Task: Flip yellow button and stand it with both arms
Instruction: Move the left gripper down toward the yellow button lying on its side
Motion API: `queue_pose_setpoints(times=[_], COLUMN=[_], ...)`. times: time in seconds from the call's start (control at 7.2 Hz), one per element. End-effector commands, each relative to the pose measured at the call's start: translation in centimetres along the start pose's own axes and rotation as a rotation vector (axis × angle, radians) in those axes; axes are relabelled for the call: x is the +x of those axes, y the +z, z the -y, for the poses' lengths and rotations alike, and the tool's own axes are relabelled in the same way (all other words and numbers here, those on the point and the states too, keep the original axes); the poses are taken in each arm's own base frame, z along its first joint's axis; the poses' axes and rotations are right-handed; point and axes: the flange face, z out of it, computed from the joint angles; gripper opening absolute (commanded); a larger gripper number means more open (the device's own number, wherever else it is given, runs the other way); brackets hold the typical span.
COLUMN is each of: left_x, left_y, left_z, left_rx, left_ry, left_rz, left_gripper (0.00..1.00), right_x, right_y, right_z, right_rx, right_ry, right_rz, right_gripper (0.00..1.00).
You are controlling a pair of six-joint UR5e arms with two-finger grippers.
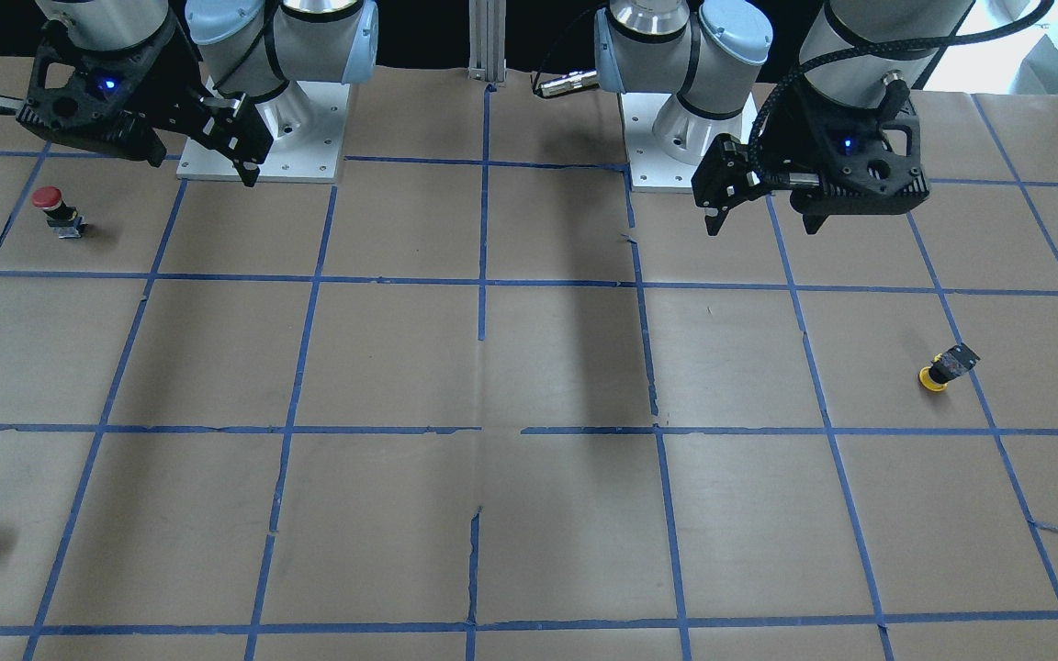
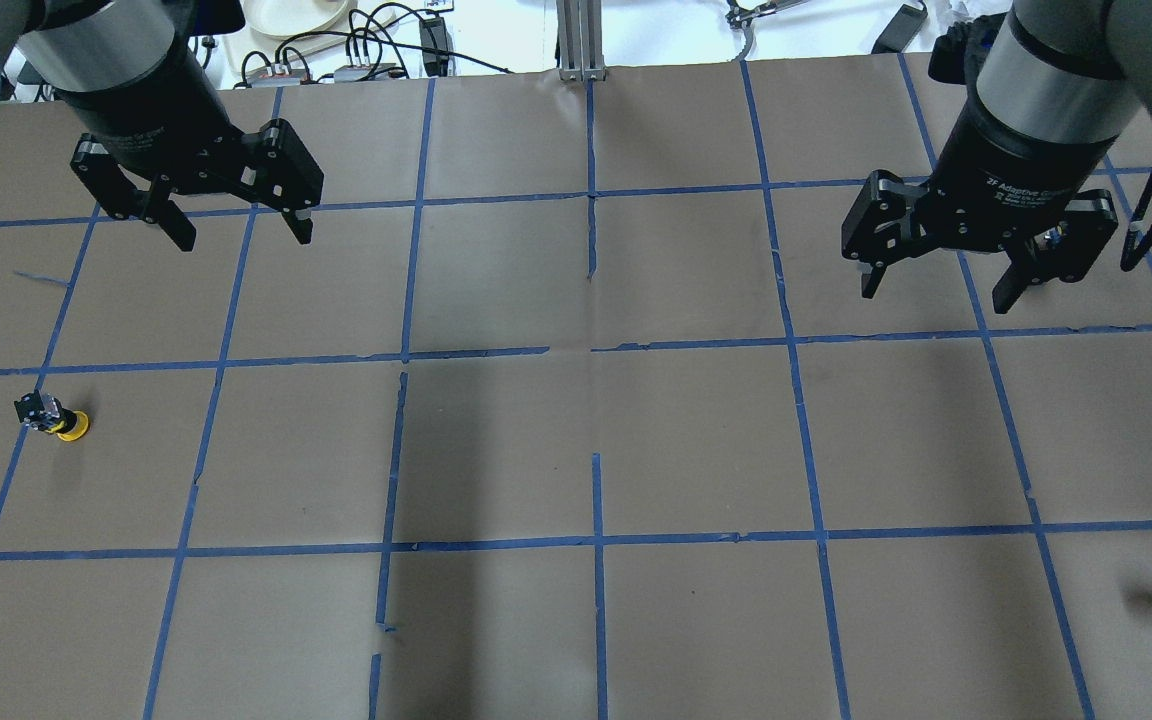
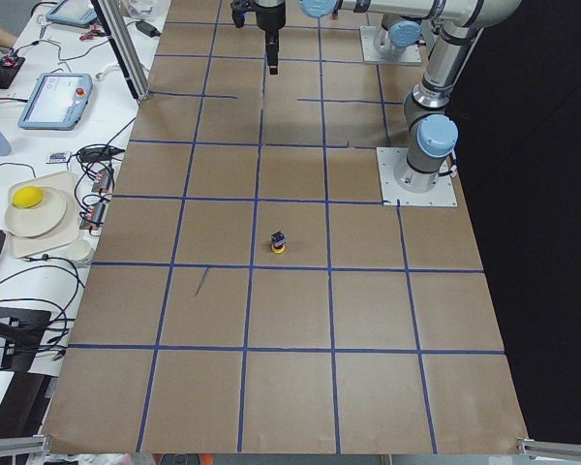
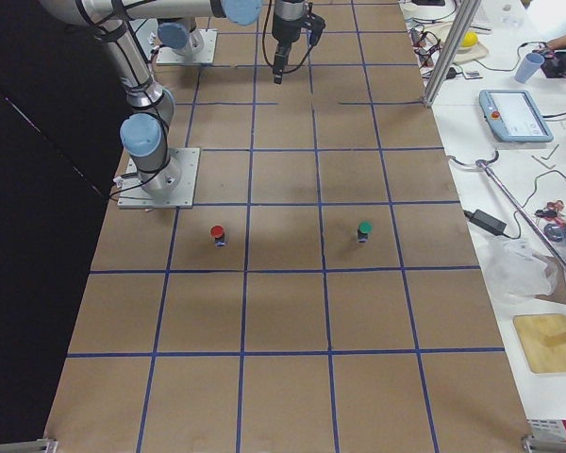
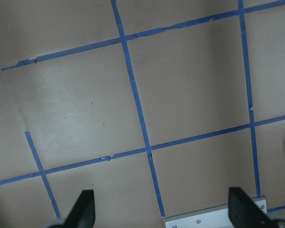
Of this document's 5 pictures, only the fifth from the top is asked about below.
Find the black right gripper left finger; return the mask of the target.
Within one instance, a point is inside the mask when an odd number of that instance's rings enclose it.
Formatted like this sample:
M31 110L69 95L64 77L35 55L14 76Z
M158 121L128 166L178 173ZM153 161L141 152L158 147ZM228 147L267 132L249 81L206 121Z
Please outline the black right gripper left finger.
M95 224L94 190L83 190L64 221L64 228L92 228Z

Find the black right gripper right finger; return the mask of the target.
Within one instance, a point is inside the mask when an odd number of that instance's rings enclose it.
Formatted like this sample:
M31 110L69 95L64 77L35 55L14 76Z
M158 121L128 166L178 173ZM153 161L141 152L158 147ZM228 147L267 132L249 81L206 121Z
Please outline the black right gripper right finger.
M272 228L268 216L240 188L228 190L228 217L235 228Z

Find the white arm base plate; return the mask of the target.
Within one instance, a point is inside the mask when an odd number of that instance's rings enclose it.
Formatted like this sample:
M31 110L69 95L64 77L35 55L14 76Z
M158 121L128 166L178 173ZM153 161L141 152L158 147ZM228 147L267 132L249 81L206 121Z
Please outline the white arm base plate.
M266 199L251 199L267 215ZM228 217L228 204L168 217L164 223L167 228L234 228Z

